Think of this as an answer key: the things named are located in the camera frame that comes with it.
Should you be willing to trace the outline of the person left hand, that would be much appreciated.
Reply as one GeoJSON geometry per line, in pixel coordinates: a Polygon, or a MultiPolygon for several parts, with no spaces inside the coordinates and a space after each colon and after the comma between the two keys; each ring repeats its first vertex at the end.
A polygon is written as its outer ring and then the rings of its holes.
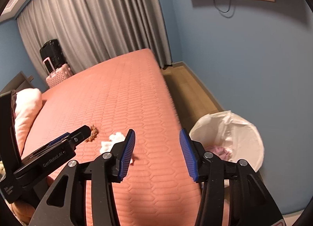
{"type": "Polygon", "coordinates": [[[24,201],[16,201],[10,204],[9,207],[16,218],[24,225],[29,225],[36,210],[32,205],[24,201]]]}

